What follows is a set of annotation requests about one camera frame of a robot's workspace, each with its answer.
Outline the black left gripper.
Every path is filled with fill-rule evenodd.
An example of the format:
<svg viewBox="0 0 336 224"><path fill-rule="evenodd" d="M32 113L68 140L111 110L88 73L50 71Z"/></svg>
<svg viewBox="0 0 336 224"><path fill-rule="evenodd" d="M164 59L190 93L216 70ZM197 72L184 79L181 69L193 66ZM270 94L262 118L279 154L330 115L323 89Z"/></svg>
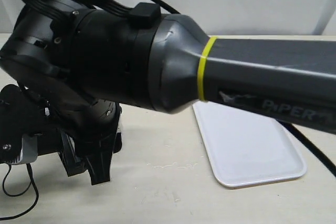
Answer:
<svg viewBox="0 0 336 224"><path fill-rule="evenodd" d="M60 132L61 149L58 152L59 158L64 166L68 177L84 173L87 169L85 163L75 152L73 139L65 132Z"/></svg>

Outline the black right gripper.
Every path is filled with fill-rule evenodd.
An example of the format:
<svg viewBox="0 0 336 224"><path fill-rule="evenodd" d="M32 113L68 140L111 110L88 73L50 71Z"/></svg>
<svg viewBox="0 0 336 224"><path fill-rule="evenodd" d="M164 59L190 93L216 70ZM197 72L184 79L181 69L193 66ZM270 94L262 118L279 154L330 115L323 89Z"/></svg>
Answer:
<svg viewBox="0 0 336 224"><path fill-rule="evenodd" d="M109 182L112 156L122 146L118 132L120 105L101 99L66 102L54 94L42 97L21 84L19 88L39 116L29 120L34 124L29 127L30 134L44 134L49 130L65 132L74 140L76 154L84 157L91 185Z"/></svg>

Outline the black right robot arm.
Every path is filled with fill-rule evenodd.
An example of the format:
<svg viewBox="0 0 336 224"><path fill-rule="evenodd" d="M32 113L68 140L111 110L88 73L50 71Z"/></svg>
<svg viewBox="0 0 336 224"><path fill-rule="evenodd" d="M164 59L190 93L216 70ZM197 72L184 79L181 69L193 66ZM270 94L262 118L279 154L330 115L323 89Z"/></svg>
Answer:
<svg viewBox="0 0 336 224"><path fill-rule="evenodd" d="M120 104L174 114L209 101L335 133L335 42L215 38L190 17L138 4L126 17L47 0L68 22L22 13L1 68L49 107L93 185L110 180Z"/></svg>

